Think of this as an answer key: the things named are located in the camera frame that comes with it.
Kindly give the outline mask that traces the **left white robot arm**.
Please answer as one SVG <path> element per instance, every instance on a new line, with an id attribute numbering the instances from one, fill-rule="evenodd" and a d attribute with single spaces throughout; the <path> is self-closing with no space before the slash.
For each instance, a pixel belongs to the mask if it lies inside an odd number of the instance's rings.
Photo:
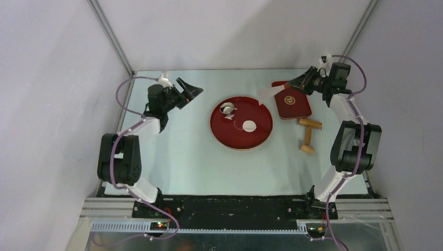
<path id="1" fill-rule="evenodd" d="M 169 120 L 168 112 L 182 109 L 204 90 L 181 78 L 178 90 L 165 76 L 154 78 L 147 89 L 147 103 L 143 112 L 135 111 L 139 120 L 119 133 L 106 133 L 101 138 L 97 176 L 117 190 L 124 190 L 138 202 L 146 203 L 145 211 L 153 218 L 164 214 L 165 203 L 158 199 L 159 188 L 141 176 L 141 141 L 161 133 Z"/>

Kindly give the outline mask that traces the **metal scraper red handle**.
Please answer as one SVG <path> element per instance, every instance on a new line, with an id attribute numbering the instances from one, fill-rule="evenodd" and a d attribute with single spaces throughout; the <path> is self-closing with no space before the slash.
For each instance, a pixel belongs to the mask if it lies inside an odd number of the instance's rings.
<path id="1" fill-rule="evenodd" d="M 259 89 L 257 91 L 258 104 L 259 105 L 264 104 L 264 102 L 266 100 L 268 100 L 269 98 L 272 98 L 276 94 L 282 92 L 285 89 L 289 89 L 289 88 L 291 88 L 291 86 L 288 83 L 285 83 L 285 84 L 279 85 L 279 86 L 271 86 L 270 88 Z"/>

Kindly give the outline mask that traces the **round red plate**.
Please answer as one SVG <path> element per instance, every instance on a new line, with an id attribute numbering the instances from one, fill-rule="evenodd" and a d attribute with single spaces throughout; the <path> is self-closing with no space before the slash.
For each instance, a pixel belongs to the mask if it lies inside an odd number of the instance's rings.
<path id="1" fill-rule="evenodd" d="M 237 108 L 232 120 L 225 119 L 220 107 L 230 102 Z M 246 120 L 256 123 L 257 129 L 248 133 L 242 129 Z M 222 145 L 233 150 L 251 150 L 262 145 L 271 135 L 273 118 L 265 105 L 248 96 L 234 96 L 221 101 L 212 111 L 209 125 L 213 136 Z"/>

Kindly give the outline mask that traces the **rectangular red tray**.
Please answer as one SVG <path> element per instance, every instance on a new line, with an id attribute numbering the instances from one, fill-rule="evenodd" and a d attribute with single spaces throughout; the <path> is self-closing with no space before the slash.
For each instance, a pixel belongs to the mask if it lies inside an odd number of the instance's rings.
<path id="1" fill-rule="evenodd" d="M 307 118 L 312 115 L 307 95 L 295 89 L 285 89 L 274 96 L 281 119 Z"/>

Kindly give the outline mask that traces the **wooden double-ended roller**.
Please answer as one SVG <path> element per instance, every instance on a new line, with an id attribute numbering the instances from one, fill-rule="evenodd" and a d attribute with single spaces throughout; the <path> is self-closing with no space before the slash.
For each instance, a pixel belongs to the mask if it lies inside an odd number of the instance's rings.
<path id="1" fill-rule="evenodd" d="M 314 147 L 311 146 L 312 131 L 313 129 L 322 130 L 323 124 L 319 121 L 314 121 L 307 118 L 300 118 L 297 122 L 298 125 L 305 127 L 304 140 L 300 143 L 299 149 L 307 154 L 314 154 Z"/>

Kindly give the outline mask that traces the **white dough ball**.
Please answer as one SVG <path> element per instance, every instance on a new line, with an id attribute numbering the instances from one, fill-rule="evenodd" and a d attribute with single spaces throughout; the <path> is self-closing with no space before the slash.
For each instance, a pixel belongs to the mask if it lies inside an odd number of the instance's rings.
<path id="1" fill-rule="evenodd" d="M 242 124 L 242 129 L 248 133 L 254 132 L 257 129 L 257 125 L 252 120 L 246 120 Z"/>

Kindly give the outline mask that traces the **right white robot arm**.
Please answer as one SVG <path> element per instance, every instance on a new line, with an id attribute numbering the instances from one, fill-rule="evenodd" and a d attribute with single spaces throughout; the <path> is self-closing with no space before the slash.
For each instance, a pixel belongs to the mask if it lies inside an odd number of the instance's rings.
<path id="1" fill-rule="evenodd" d="M 286 86 L 311 95 L 321 93 L 336 115 L 340 127 L 330 151 L 331 167 L 320 183 L 311 189 L 312 199 L 304 204 L 306 216 L 318 218 L 325 211 L 324 203 L 332 203 L 339 191 L 356 175 L 375 164 L 382 129 L 364 118 L 355 104 L 355 94 L 347 89 L 351 66 L 334 62 L 325 75 L 312 66 L 301 76 L 289 80 Z"/>

